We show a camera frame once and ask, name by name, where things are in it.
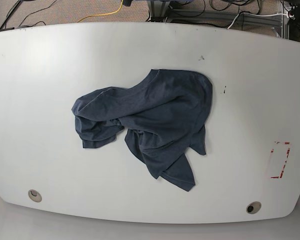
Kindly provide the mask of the dark blue t-shirt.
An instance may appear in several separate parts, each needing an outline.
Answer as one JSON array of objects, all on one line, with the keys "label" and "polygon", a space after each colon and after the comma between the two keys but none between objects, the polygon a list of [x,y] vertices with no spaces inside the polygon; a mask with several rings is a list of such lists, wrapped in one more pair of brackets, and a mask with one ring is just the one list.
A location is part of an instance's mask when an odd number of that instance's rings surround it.
[{"label": "dark blue t-shirt", "polygon": [[153,178],[190,191],[196,183],[185,152],[206,154],[212,100],[213,85],[205,75],[153,69],[131,88],[111,86],[81,96],[72,113],[85,149],[101,148],[126,130],[128,149]]}]

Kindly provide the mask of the aluminium frame rail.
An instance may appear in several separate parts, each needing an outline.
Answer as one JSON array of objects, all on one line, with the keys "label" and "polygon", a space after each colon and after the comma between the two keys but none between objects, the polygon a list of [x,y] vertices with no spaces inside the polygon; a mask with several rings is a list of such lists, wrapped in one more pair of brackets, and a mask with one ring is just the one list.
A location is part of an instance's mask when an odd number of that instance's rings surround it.
[{"label": "aluminium frame rail", "polygon": [[167,0],[148,0],[147,7],[150,20],[152,22],[185,22],[189,24],[210,25],[213,23],[223,23],[227,28],[231,28],[235,23],[243,23],[252,26],[278,28],[284,24],[284,19],[288,15],[284,12],[259,15],[242,11],[239,13],[210,11],[206,10],[187,10],[174,9],[171,2]]}]

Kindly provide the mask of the red tape rectangle marking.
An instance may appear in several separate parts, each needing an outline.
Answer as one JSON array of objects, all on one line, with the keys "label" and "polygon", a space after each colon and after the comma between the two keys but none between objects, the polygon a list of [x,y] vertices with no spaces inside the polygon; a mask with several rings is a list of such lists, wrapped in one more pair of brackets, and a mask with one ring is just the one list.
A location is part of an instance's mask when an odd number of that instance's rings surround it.
[{"label": "red tape rectangle marking", "polygon": [[289,154],[291,150],[290,142],[275,142],[270,153],[268,176],[271,179],[281,179],[283,177]]}]

